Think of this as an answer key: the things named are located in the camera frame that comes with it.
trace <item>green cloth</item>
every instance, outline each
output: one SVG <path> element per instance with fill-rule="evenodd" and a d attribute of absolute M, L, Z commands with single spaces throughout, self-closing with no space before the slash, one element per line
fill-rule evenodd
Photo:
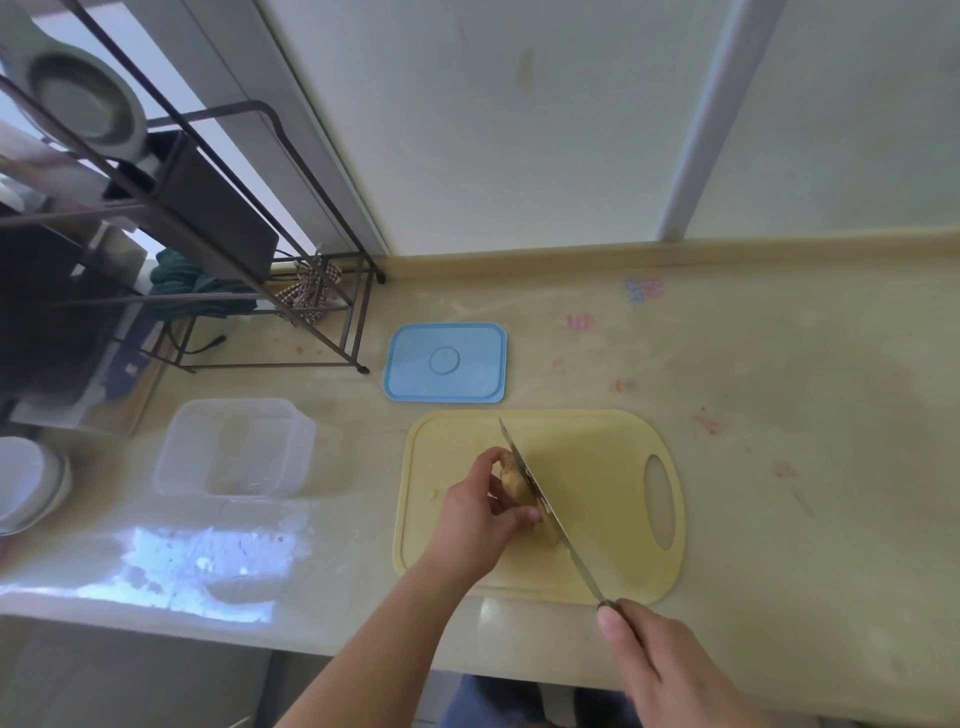
<path fill-rule="evenodd" d="M 156 267 L 150 272 L 152 295 L 172 293 L 252 293 L 240 280 L 222 280 L 208 276 L 198 265 L 177 251 L 164 249 L 156 254 Z M 146 303 L 158 321 L 174 321 L 189 316 L 226 319 L 231 314 L 250 313 L 256 299 L 234 301 L 188 301 L 183 303 Z"/>

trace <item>cutting board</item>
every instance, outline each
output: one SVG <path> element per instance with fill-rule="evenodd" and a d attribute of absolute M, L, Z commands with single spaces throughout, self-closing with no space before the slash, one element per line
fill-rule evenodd
<path fill-rule="evenodd" d="M 607 598 L 650 603 L 673 586 L 684 558 L 680 480 L 657 432 L 620 410 L 440 410 L 407 437 L 394 533 L 404 573 L 426 548 L 446 490 L 486 448 L 503 446 L 502 417 L 577 552 Z M 661 548 L 647 516 L 644 474 L 658 457 L 673 498 L 673 540 Z M 515 537 L 471 592 L 497 598 L 593 604 L 563 546 Z"/>

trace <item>beige countertop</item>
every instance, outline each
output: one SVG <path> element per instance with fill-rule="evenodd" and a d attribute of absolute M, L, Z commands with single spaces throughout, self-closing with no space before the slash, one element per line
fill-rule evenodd
<path fill-rule="evenodd" d="M 633 303 L 628 279 L 662 295 Z M 660 433 L 687 546 L 657 608 L 741 689 L 784 709 L 956 723 L 958 281 L 960 260 L 942 258 L 388 283 L 364 334 L 369 376 L 168 370 L 134 438 L 54 434 L 76 492 L 15 537 L 0 612 L 336 652 L 396 580 L 404 441 L 434 408 L 383 394 L 390 335 L 495 321 L 509 336 L 501 406 L 622 408 Z M 321 351 L 272 317 L 204 330 L 223 329 L 211 359 Z M 284 397 L 314 418 L 302 497 L 155 493 L 166 426 L 200 397 Z M 589 607 L 470 597 L 435 667 L 617 684 Z"/>

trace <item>forearm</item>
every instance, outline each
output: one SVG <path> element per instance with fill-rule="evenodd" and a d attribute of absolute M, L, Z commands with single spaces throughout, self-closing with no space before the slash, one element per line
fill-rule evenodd
<path fill-rule="evenodd" d="M 446 623 L 468 586 L 419 562 L 277 728 L 409 726 Z"/>

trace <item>kitchen knife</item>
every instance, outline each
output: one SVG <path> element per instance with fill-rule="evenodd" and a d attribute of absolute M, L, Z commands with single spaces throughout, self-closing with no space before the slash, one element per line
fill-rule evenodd
<path fill-rule="evenodd" d="M 537 503 L 542 506 L 542 510 L 545 512 L 546 518 L 550 520 L 557 533 L 560 534 L 560 539 L 564 543 L 566 552 L 570 554 L 570 560 L 573 562 L 573 566 L 577 568 L 577 571 L 580 573 L 580 578 L 582 578 L 584 583 L 587 584 L 587 588 L 590 590 L 593 598 L 597 601 L 597 609 L 600 607 L 610 607 L 611 609 L 615 610 L 615 612 L 620 615 L 625 622 L 627 622 L 631 631 L 634 633 L 636 640 L 641 646 L 643 646 L 643 639 L 637 633 L 633 623 L 630 622 L 630 619 L 624 613 L 623 608 L 612 599 L 607 599 L 603 596 L 603 592 L 601 592 L 600 587 L 597 586 L 596 580 L 590 573 L 590 569 L 587 568 L 587 564 L 584 563 L 584 560 L 580 558 L 580 554 L 577 553 L 577 549 L 573 547 L 573 544 L 570 542 L 570 537 L 566 535 L 566 531 L 564 531 L 564 527 L 560 523 L 560 519 L 557 518 L 556 512 L 554 512 L 553 508 L 550 507 L 550 501 L 546 499 L 546 496 L 543 494 L 543 490 L 540 488 L 537 479 L 534 478 L 534 474 L 530 472 L 530 467 L 527 465 L 526 460 L 523 459 L 523 455 L 521 455 L 519 449 L 517 449 L 514 438 L 512 438 L 510 433 L 507 431 L 507 426 L 503 424 L 503 420 L 501 418 L 497 418 L 497 420 L 500 422 L 500 433 L 503 435 L 503 439 L 507 441 L 507 445 L 510 446 L 510 452 L 514 454 L 514 459 L 520 466 L 520 471 L 523 473 L 523 478 L 527 481 L 527 485 L 530 486 L 530 490 L 533 492 Z"/>

